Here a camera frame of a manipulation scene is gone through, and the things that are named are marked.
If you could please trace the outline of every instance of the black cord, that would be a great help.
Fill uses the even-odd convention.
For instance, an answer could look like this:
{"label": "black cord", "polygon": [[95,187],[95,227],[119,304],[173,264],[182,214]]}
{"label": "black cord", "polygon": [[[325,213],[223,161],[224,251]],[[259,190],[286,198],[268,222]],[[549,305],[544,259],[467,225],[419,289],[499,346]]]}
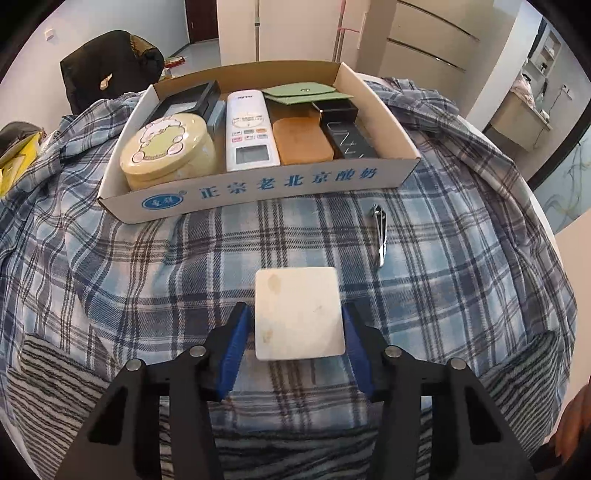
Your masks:
{"label": "black cord", "polygon": [[[554,108],[554,105],[556,105],[556,102],[558,101],[558,99],[560,98],[560,95],[562,95],[562,92],[564,92],[564,89],[562,87],[560,87],[560,91],[558,93],[558,95],[556,96],[556,98],[554,99],[554,103],[552,104],[552,106],[550,107],[550,110],[548,110],[548,121],[546,123],[550,124],[550,112],[552,111],[552,109]],[[538,138],[535,139],[534,142],[534,148],[538,143],[538,140],[540,139],[540,135],[542,134],[542,132],[544,131],[544,129],[540,130],[540,133],[538,134]]]}

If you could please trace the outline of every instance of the electrical outlet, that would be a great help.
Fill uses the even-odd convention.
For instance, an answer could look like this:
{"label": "electrical outlet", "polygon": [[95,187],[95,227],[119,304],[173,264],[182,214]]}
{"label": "electrical outlet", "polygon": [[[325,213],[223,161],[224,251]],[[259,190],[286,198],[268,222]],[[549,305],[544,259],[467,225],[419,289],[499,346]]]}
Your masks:
{"label": "electrical outlet", "polygon": [[566,93],[566,96],[568,98],[570,98],[571,100],[573,99],[573,92],[570,90],[570,87],[568,85],[566,85],[566,83],[562,84],[562,87],[560,87],[560,90],[564,93]]}

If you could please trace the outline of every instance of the blue logo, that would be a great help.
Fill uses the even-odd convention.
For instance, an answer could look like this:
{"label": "blue logo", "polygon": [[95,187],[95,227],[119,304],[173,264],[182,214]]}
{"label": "blue logo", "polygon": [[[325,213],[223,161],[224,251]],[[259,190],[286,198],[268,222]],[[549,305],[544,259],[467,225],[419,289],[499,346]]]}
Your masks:
{"label": "blue logo", "polygon": [[161,193],[153,197],[146,198],[142,202],[142,207],[148,210],[162,210],[164,208],[176,207],[183,201],[183,197],[175,193]]}

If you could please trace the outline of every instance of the green leather wallet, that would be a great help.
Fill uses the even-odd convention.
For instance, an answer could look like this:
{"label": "green leather wallet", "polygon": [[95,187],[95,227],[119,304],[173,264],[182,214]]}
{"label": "green leather wallet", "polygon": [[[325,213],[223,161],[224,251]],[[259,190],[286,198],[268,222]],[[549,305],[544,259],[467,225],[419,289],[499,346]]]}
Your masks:
{"label": "green leather wallet", "polygon": [[353,96],[337,92],[335,87],[316,82],[288,83],[286,85],[266,88],[262,92],[265,98],[274,102],[283,103],[284,105],[351,98]]}

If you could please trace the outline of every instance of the metal screw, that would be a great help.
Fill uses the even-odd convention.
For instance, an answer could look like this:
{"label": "metal screw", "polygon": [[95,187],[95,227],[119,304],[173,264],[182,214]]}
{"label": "metal screw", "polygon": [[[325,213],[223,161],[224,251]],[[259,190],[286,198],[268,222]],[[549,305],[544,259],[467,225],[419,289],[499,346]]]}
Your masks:
{"label": "metal screw", "polygon": [[456,370],[464,370],[466,368],[466,362],[461,358],[452,358],[450,365]]}
{"label": "metal screw", "polygon": [[387,346],[384,352],[390,358],[400,358],[402,356],[402,350],[394,345]]}
{"label": "metal screw", "polygon": [[207,353],[207,349],[203,345],[192,346],[189,350],[189,355],[194,357],[203,356]]}
{"label": "metal screw", "polygon": [[125,364],[125,368],[127,370],[129,370],[130,372],[135,372],[136,370],[139,370],[142,366],[142,362],[141,360],[138,360],[137,358],[132,358],[129,362],[127,362]]}

